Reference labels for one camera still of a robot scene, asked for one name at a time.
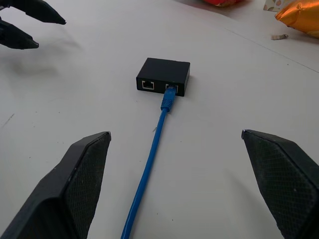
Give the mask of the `black network switch box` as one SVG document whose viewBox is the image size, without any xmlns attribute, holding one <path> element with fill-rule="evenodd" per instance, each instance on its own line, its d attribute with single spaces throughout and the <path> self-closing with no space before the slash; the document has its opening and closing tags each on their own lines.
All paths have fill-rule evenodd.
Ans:
<svg viewBox="0 0 319 239">
<path fill-rule="evenodd" d="M 147 58 L 136 77 L 136 85 L 140 91 L 159 94 L 172 86 L 176 88 L 176 95 L 183 97 L 189 76 L 189 62 Z"/>
</svg>

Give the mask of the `red and yellow foil balloon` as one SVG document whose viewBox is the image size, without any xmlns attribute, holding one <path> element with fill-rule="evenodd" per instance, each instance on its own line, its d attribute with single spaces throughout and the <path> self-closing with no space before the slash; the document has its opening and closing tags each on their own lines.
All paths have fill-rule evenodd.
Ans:
<svg viewBox="0 0 319 239">
<path fill-rule="evenodd" d="M 228 7 L 228 6 L 232 6 L 234 4 L 243 2 L 244 0 L 203 0 L 203 1 L 217 7 Z"/>
</svg>

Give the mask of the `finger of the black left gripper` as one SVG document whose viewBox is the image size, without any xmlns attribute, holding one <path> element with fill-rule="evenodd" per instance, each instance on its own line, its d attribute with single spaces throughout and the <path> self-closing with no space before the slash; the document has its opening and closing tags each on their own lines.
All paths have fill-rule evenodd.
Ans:
<svg viewBox="0 0 319 239">
<path fill-rule="evenodd" d="M 0 9 L 14 7 L 41 22 L 65 25 L 66 20 L 44 0 L 0 0 Z"/>
<path fill-rule="evenodd" d="M 33 38 L 15 27 L 3 21 L 0 17 L 0 44 L 12 49 L 36 49 L 39 44 Z"/>
</svg>

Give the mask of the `orange foil balloon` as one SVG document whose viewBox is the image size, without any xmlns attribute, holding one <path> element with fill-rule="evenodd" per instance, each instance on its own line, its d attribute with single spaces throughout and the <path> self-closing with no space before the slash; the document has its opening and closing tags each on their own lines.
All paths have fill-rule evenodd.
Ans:
<svg viewBox="0 0 319 239">
<path fill-rule="evenodd" d="M 275 18 L 287 27 L 319 39 L 319 0 L 295 0 Z"/>
</svg>

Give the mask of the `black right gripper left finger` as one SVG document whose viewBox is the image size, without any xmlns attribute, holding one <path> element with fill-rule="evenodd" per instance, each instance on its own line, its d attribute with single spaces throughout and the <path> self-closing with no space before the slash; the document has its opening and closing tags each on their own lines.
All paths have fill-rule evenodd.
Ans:
<svg viewBox="0 0 319 239">
<path fill-rule="evenodd" d="M 110 141 L 105 131 L 73 143 L 39 181 L 0 239 L 87 239 Z"/>
</svg>

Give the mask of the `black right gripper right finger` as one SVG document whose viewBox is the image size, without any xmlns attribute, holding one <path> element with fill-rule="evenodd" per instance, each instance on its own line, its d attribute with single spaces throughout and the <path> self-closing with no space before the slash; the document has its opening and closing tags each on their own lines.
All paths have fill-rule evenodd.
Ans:
<svg viewBox="0 0 319 239">
<path fill-rule="evenodd" d="M 319 165 L 282 137 L 246 129 L 241 138 L 284 239 L 319 239 Z"/>
</svg>

